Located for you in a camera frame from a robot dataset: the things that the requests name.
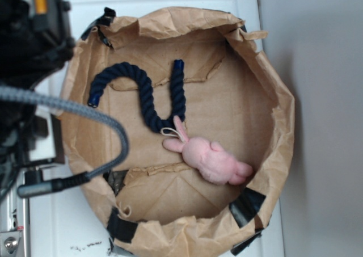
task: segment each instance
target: navy blue rope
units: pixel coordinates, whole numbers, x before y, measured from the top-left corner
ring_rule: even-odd
[[[90,107],[96,108],[107,84],[118,77],[129,77],[136,81],[138,85],[141,114],[143,115],[146,125],[150,127],[153,132],[157,133],[165,127],[174,128],[172,119],[175,115],[178,115],[181,121],[185,120],[186,99],[183,89],[183,70],[183,60],[175,60],[170,80],[172,112],[166,120],[162,120],[155,111],[151,79],[147,76],[144,70],[141,70],[138,66],[131,65],[127,62],[114,64],[96,75],[95,79],[91,83],[90,97],[87,104]]]

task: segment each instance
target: pink plush bunny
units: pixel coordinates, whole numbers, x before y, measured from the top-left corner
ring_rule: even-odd
[[[179,139],[165,139],[164,148],[181,153],[186,164],[198,169],[207,181],[214,184],[228,182],[232,185],[240,185],[252,174],[250,165],[237,161],[218,142],[210,142],[202,137],[189,139],[178,116],[174,116],[174,124],[176,131],[163,128],[162,133],[166,136],[179,137]],[[177,135],[165,134],[164,129],[172,130]]]

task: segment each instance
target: brown paper bag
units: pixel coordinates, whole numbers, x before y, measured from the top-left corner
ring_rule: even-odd
[[[171,112],[172,63],[181,58],[189,136],[220,142],[255,170],[241,187],[206,182],[180,154],[163,148],[164,136],[144,124],[135,82],[112,81],[95,110],[118,119],[128,133],[129,156],[114,169],[129,170],[125,186],[115,196],[99,176],[82,189],[115,246],[140,257],[211,257],[254,237],[269,223],[294,141],[294,98],[264,52],[255,52],[254,39],[266,32],[246,33],[244,21],[231,14],[193,8],[161,9],[139,19],[104,18],[112,23],[90,28],[88,38],[78,41],[63,97],[86,104],[95,75],[126,61],[147,72],[155,109],[165,119]],[[109,128],[68,113],[61,118],[74,173],[118,154]]]

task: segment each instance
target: black tape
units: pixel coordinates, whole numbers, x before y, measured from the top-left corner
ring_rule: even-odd
[[[258,213],[266,196],[245,188],[239,197],[229,204],[229,209],[239,227],[246,226]]]
[[[246,25],[245,24],[242,25],[240,28],[243,30],[243,32],[246,32],[247,33],[247,28],[246,28]]]
[[[121,219],[119,211],[113,208],[108,220],[107,230],[112,238],[116,238],[124,243],[131,243],[137,226],[138,223]]]
[[[245,188],[239,197],[229,204],[229,209],[236,220],[237,225],[242,228],[246,226],[261,209],[266,196],[249,188]],[[236,256],[248,247],[256,238],[261,237],[263,229],[257,229],[256,234],[248,240],[236,245],[231,253]]]
[[[256,239],[256,238],[259,238],[262,236],[262,232],[263,229],[258,229],[256,230],[256,234],[254,236],[252,236],[250,239],[242,242],[241,244],[238,244],[236,246],[234,246],[232,249],[231,249],[231,253],[234,255],[234,256],[237,256],[238,254],[240,254],[246,247],[249,247],[250,244]]]
[[[115,245],[111,239],[109,239],[109,244],[110,248],[108,256],[110,256],[111,252],[113,252],[121,256],[136,257],[136,255],[132,254],[130,251],[124,250],[122,247]]]
[[[113,22],[113,19],[116,17],[116,11],[113,9],[110,9],[108,7],[104,8],[104,14],[95,19],[88,27],[87,29],[84,31],[84,33],[81,35],[81,39],[82,40],[86,40],[88,38],[88,36],[91,33],[92,28],[97,27],[98,28],[98,35],[100,36],[100,30],[99,30],[99,26],[110,26],[111,23]],[[103,43],[105,43],[107,45],[108,40],[102,40]]]

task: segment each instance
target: white wall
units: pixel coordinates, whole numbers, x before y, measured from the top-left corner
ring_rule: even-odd
[[[363,256],[363,0],[259,1],[264,49],[297,98],[285,256]]]

